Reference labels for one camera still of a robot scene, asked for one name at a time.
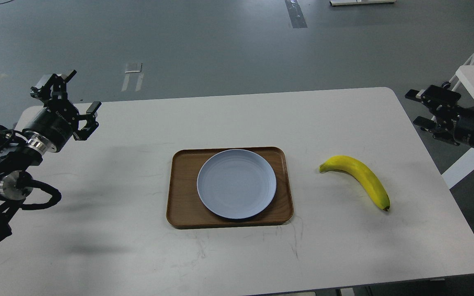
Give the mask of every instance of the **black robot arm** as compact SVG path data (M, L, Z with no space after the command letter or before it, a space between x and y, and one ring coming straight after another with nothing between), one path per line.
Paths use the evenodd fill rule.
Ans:
M60 152L65 143L87 140L98 127L96 111L100 102L94 102L85 114L67 98L67 82L76 71L67 75L44 75L31 88L30 95L43 102L43 109L26 125L23 131L7 129L0 125L0 241L11 235L9 221L22 210L50 208L61 200L61 193L54 187L33 180L26 172L29 166L40 165L45 152ZM86 124L79 129L79 121ZM32 189L38 188L51 197L45 203L26 204Z
M426 90L410 90L405 97L422 103L434 116L434 120L418 116L413 124L432 133L436 140L474 148L474 107L460 107L459 93L429 86Z

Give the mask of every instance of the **yellow banana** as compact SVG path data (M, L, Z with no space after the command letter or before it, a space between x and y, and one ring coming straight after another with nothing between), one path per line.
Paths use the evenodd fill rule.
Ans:
M363 186L371 200L386 212L391 206L389 195L378 177L361 161L346 155L336 155L319 166L319 172L342 171L350 174Z

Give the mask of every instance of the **light blue plate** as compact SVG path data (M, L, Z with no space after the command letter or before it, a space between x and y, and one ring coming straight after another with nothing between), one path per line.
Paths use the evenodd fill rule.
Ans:
M224 150L201 167L197 192L213 213L230 219L252 217L272 201L277 184L271 165L242 149Z

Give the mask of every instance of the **wooden tray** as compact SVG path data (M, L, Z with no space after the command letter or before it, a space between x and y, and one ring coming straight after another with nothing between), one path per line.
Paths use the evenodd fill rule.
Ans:
M294 207L286 161L283 151L276 147L237 148L261 155L272 166L277 190L267 208L255 216L240 220L220 217L206 208L197 193L197 175L210 157L227 149L181 150L175 153L166 213L171 225L179 229L280 225L292 217Z

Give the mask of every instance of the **plate rim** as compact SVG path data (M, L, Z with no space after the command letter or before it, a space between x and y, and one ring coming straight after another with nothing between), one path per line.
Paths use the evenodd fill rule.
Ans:
M263 208L261 208L261 210L258 211L258 212L256 212L255 214L246 215L245 217L228 217L228 216L225 216L225 215L221 215L220 213L217 213L216 211L212 210L212 208L210 208L209 206L206 205L206 203L205 203L204 200L202 199L202 196L201 196L201 194L200 194L200 192L199 192L199 176L200 176L202 170L204 169L205 165L206 165L207 163L209 163L209 161L210 161L212 158L218 156L219 154L226 153L226 152L229 152L229 151L235 151L235 150L237 150L237 151L245 151L245 152L247 152L247 153L257 155L260 159L262 159L262 161L265 161L265 163L267 163L269 169L271 170L271 174L272 174L272 176L273 176L273 178L274 178L274 180L275 180L275 182L274 182L273 194L271 195L271 197L268 198L269 201L268 201L267 203L265 203L265 206L264 206ZM272 165L271 165L264 157L262 157L262 156L259 155L258 153L255 153L255 152L250 151L250 150L247 150L247 149L241 149L241 148L230 148L230 149L222 150L222 151L220 151L220 152L218 152L218 153L212 155L209 159L207 159L207 160L205 161L205 163L203 163L202 167L201 167L200 170L199 170L199 173L197 174L197 180L196 180L195 183L196 183L197 195L199 195L199 198L200 198L202 204L203 204L209 211L211 211L212 213L214 213L214 214L216 214L216 215L218 215L218 216L220 216L220 217L227 218L227 219L232 219L232 220L247 219L247 218L249 218L249 217L253 217L253 216L255 216L255 215L261 213L263 210L265 210L265 208L267 208L267 207L271 204L271 202L273 201L273 197L275 197L275 193L276 193L276 191L277 191L277 176L275 175L275 171L273 170Z

